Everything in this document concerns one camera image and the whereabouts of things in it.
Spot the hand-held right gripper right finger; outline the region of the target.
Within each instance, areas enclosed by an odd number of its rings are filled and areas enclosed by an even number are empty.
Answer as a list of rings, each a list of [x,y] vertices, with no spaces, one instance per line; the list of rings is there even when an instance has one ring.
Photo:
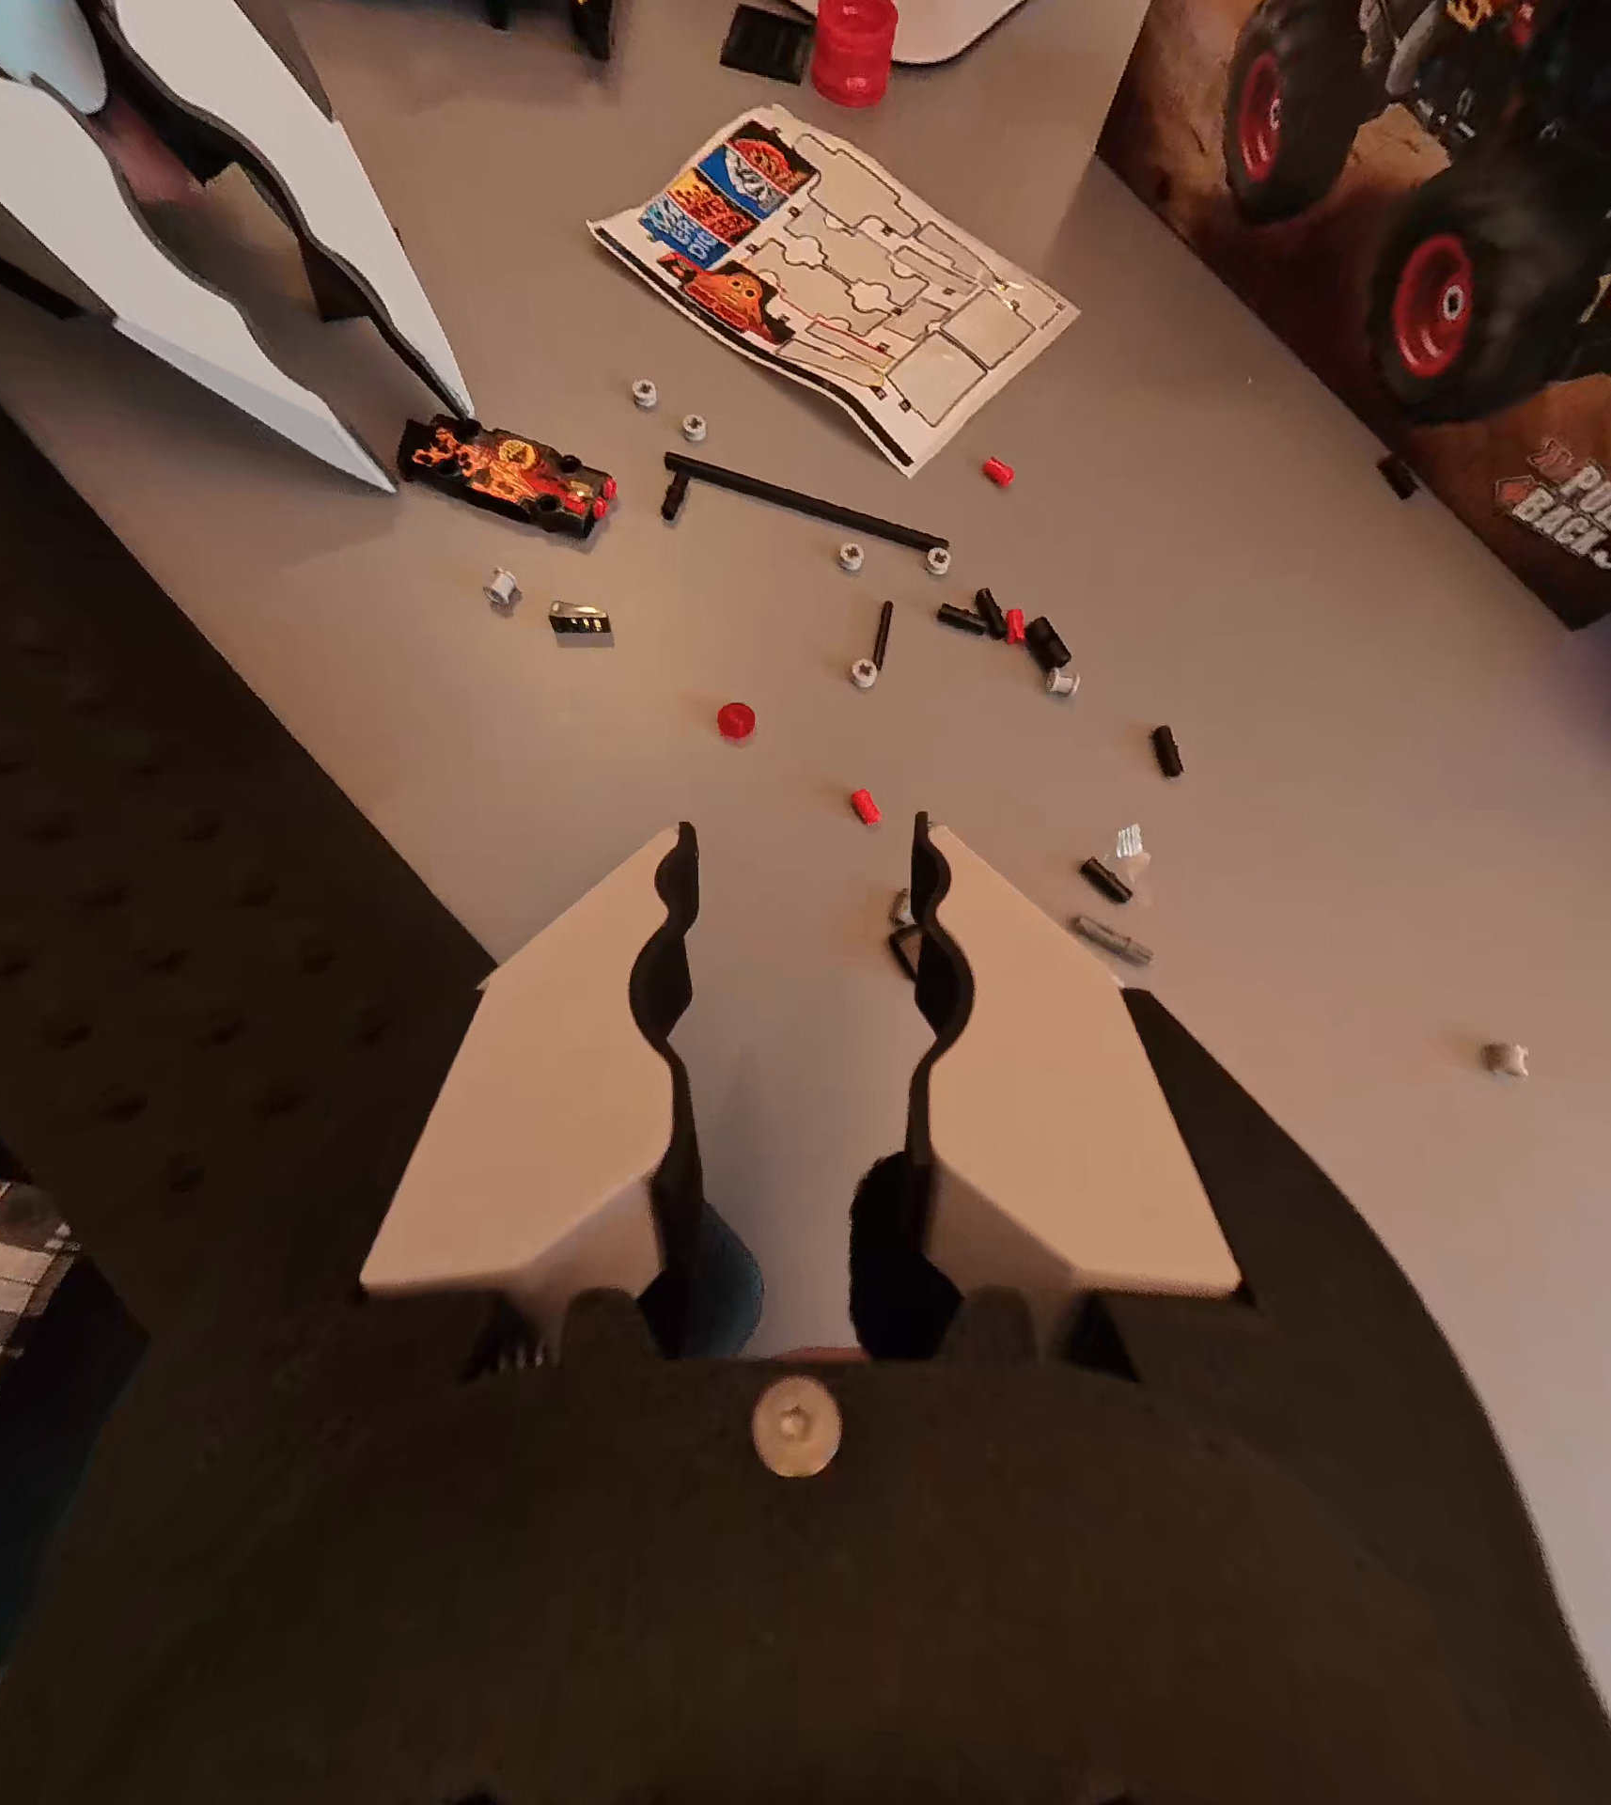
[[[1237,1299],[1245,1277],[1108,964],[926,814],[908,891],[930,1046],[902,1148],[853,1202],[861,1350],[930,1360],[983,1291],[1015,1297],[1033,1348],[1057,1354],[1096,1299]]]

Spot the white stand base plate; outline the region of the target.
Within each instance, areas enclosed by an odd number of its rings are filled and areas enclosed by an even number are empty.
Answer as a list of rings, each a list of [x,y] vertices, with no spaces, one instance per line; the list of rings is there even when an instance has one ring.
[[[892,66],[938,68],[964,56],[1023,3],[894,3],[898,32]],[[815,3],[786,3],[792,12],[815,18]]]

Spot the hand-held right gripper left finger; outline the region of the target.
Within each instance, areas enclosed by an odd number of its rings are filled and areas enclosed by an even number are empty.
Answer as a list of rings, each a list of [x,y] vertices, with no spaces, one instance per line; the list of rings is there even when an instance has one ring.
[[[762,1275],[706,1202],[675,1050],[697,915],[683,822],[489,974],[366,1251],[366,1297],[499,1297],[552,1344],[582,1293],[609,1289],[669,1358],[748,1346]]]

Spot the flame printed black toy panel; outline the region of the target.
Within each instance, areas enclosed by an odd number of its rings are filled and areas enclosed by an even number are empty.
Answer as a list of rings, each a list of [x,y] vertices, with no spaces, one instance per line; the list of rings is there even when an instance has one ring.
[[[408,420],[396,464],[406,485],[574,543],[592,539],[617,501],[607,472],[471,418]]]

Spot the long black toy axle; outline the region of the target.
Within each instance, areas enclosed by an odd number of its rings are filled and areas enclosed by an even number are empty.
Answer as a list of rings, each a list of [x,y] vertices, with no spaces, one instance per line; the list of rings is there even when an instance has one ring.
[[[950,553],[950,541],[942,535],[890,523],[861,509],[841,507],[724,466],[706,464],[683,454],[665,454],[663,468],[669,472],[673,485],[681,487],[681,493],[691,491],[693,485],[706,485],[720,493],[736,495],[744,501],[780,509],[827,527],[841,527],[857,537],[869,537],[885,545],[922,555]]]

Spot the monster truck toy box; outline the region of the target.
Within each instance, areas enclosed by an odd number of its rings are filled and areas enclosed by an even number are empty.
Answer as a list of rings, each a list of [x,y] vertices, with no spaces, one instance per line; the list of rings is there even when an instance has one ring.
[[[1551,614],[1611,614],[1611,3],[1150,5],[1098,151]]]

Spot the red toy wheel hub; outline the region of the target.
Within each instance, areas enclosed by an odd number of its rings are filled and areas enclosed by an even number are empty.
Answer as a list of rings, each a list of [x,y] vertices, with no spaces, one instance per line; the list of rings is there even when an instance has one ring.
[[[879,105],[890,84],[896,32],[894,3],[817,3],[813,90],[845,109]]]

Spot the black toy truck model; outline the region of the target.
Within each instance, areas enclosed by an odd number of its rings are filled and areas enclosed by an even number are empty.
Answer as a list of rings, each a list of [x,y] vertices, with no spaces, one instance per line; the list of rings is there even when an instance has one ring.
[[[560,16],[576,50],[596,64],[613,60],[615,5],[613,3],[483,3],[485,22],[497,32],[510,32],[520,16]]]

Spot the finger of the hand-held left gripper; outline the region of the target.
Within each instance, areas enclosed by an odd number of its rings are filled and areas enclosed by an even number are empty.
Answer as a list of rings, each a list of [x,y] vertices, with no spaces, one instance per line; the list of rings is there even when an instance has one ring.
[[[164,101],[233,145],[307,248],[318,301],[350,301],[459,418],[449,339],[281,5],[121,3],[113,38]]]
[[[168,252],[77,113],[2,76],[0,260],[320,464],[396,491],[342,418],[275,363],[243,309]]]

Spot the toy sticker sheet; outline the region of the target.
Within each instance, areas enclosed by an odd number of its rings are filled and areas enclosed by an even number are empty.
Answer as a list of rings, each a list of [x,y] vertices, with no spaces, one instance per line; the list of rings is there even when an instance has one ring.
[[[764,105],[592,240],[914,476],[1077,321],[855,145]]]

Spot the black square toy plate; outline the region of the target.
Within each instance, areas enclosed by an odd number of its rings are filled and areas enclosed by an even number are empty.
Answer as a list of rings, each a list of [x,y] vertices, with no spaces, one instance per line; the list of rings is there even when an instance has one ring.
[[[813,56],[815,28],[793,14],[736,5],[718,66],[784,86],[801,86]]]

